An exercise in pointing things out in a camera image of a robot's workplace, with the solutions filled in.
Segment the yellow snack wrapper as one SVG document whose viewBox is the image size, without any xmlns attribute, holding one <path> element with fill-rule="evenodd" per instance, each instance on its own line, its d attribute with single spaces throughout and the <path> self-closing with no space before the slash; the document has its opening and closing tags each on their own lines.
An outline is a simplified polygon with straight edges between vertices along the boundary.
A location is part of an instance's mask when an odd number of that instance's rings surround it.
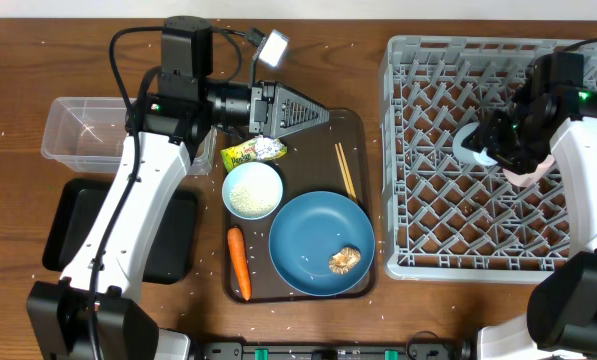
<svg viewBox="0 0 597 360">
<path fill-rule="evenodd" d="M 286 153 L 287 147 L 279 139 L 262 135 L 220 151 L 228 172 L 245 163 L 275 160 Z"/>
</svg>

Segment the pink cup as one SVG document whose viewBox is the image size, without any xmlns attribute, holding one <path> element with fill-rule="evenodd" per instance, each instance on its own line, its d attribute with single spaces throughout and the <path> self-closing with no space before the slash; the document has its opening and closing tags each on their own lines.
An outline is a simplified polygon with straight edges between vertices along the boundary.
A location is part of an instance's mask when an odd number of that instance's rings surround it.
<svg viewBox="0 0 597 360">
<path fill-rule="evenodd" d="M 554 157 L 552 155 L 548 155 L 546 159 L 537 166 L 534 172 L 519 175 L 504 169 L 503 174 L 505 178 L 514 186 L 525 188 L 537 183 L 551 169 L 554 162 Z"/>
</svg>

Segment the light blue rice bowl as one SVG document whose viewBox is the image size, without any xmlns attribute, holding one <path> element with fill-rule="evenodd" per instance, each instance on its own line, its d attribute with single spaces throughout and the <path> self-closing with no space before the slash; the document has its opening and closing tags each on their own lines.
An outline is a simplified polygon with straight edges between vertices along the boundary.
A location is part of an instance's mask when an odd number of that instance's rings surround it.
<svg viewBox="0 0 597 360">
<path fill-rule="evenodd" d="M 228 173 L 222 185 L 222 200 L 232 215 L 259 220 L 279 206 L 283 192 L 283 182 L 273 167 L 251 162 Z"/>
</svg>

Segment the orange carrot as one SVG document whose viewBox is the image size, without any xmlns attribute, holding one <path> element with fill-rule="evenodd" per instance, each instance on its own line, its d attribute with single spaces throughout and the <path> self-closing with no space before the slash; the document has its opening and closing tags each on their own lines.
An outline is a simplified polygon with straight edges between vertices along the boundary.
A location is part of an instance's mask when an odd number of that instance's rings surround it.
<svg viewBox="0 0 597 360">
<path fill-rule="evenodd" d="M 249 301 L 252 296 L 252 285 L 249 275 L 244 237 L 242 231 L 238 227 L 233 227 L 228 230 L 227 243 L 240 292 L 244 300 Z"/>
</svg>

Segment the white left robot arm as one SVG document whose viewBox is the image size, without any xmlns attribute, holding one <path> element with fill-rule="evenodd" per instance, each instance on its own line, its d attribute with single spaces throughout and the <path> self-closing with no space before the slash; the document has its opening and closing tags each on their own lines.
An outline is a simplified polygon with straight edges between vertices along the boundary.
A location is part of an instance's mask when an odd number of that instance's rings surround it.
<svg viewBox="0 0 597 360">
<path fill-rule="evenodd" d="M 280 138 L 328 121 L 322 104 L 279 82 L 213 77 L 219 28 L 193 16 L 158 27 L 161 62 L 126 98 L 120 166 L 83 245 L 55 283 L 37 282 L 26 308 L 46 359 L 189 359 L 186 334 L 140 307 L 162 217 L 212 129 Z"/>
</svg>

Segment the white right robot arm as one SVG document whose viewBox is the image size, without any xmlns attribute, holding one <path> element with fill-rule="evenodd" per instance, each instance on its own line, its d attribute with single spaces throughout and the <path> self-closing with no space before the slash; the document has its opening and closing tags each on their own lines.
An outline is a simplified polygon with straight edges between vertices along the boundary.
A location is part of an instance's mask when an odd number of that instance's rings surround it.
<svg viewBox="0 0 597 360">
<path fill-rule="evenodd" d="M 497 110 L 459 130 L 454 154 L 529 175 L 548 157 L 562 176 L 567 262 L 537 285 L 525 314 L 478 332 L 475 359 L 597 359 L 597 91 L 584 86 L 574 46 L 538 58 L 530 79 Z"/>
</svg>

